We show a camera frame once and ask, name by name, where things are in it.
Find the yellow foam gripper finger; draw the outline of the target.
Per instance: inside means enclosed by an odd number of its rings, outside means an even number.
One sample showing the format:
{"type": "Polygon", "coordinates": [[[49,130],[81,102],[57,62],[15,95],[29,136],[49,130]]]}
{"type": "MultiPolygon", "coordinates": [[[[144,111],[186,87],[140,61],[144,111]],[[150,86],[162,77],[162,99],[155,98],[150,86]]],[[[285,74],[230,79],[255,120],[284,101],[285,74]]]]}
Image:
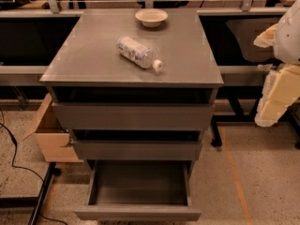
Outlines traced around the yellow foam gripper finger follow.
{"type": "Polygon", "coordinates": [[[272,26],[267,28],[264,32],[256,36],[253,44],[261,48],[273,47],[275,45],[275,36],[276,36],[277,28],[278,25],[273,24],[272,26]]]}
{"type": "Polygon", "coordinates": [[[299,98],[299,66],[285,65],[279,71],[270,70],[264,81],[255,123],[259,127],[273,126],[299,98]]]}

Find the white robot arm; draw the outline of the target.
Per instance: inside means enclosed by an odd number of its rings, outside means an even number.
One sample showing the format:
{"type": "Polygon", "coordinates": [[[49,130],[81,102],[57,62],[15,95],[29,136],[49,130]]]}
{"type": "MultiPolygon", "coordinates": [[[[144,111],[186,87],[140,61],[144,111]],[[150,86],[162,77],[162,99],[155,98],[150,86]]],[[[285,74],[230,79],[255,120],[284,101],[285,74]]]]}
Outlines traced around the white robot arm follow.
{"type": "Polygon", "coordinates": [[[300,0],[296,0],[279,22],[260,35],[254,44],[273,47],[274,56],[283,63],[271,69],[265,78],[255,123],[271,127],[300,98],[300,0]]]}

